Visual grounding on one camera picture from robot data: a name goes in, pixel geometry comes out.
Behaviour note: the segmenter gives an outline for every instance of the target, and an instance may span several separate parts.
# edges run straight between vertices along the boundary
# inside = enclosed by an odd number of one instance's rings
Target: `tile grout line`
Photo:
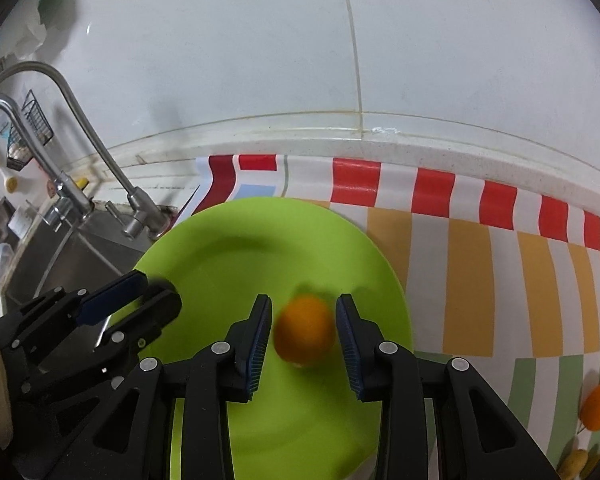
[[[349,28],[351,31],[351,42],[353,44],[353,63],[356,69],[356,87],[358,89],[358,113],[360,120],[360,122],[358,123],[358,129],[360,131],[360,135],[362,135],[362,87],[360,86],[360,64],[358,62],[358,44],[356,43],[356,27],[353,25],[353,11],[351,9],[351,0],[345,0],[345,3],[347,4],[347,14],[349,15]]]

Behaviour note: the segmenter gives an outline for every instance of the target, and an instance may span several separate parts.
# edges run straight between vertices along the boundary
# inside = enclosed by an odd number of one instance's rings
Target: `lime green plate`
[[[411,348],[404,292],[387,260],[354,225],[311,203],[217,205],[171,230],[136,268],[167,278],[182,297],[180,316],[143,357],[190,358],[246,318],[257,294],[271,297],[275,320],[300,292],[332,308],[350,292],[362,317]],[[181,416],[182,404],[176,408]],[[342,480],[376,448],[380,405],[356,400],[337,344],[312,368],[284,362],[269,344],[259,390],[248,404],[229,403],[228,418],[237,480]],[[174,426],[171,477],[179,478]]]

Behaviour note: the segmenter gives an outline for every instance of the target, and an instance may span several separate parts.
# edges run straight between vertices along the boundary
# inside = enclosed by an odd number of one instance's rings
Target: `light blue rectangle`
[[[238,198],[248,198],[250,196],[273,196],[276,192],[276,186],[258,186],[257,184],[240,184],[238,193],[234,200]]]

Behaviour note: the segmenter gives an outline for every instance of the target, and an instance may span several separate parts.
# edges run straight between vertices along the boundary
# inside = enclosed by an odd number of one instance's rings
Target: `striped tablecloth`
[[[227,200],[309,200],[363,230],[392,264],[415,349],[464,356],[555,465],[600,382],[600,217],[529,190],[364,160],[218,155],[175,223]],[[430,450],[434,447],[430,440]]]

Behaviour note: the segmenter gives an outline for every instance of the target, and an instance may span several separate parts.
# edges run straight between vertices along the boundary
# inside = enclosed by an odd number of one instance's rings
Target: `yellow brush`
[[[8,174],[7,170],[5,170],[1,165],[0,165],[0,174],[2,175],[2,177],[4,179],[4,189],[7,190],[7,193],[15,192],[18,189],[17,177]]]

